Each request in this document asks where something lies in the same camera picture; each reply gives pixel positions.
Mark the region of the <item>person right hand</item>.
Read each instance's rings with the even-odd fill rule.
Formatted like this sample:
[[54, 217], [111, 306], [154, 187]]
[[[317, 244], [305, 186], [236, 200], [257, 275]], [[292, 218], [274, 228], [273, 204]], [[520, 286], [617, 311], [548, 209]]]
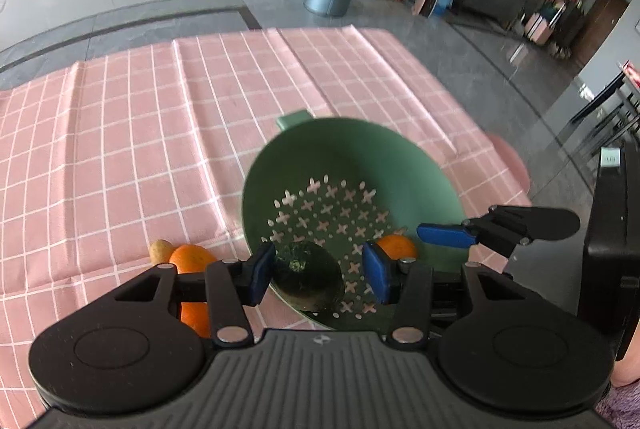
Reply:
[[612, 374], [612, 385], [616, 388], [626, 387], [640, 378], [640, 324], [634, 331], [634, 337], [627, 348], [625, 357], [617, 361]]

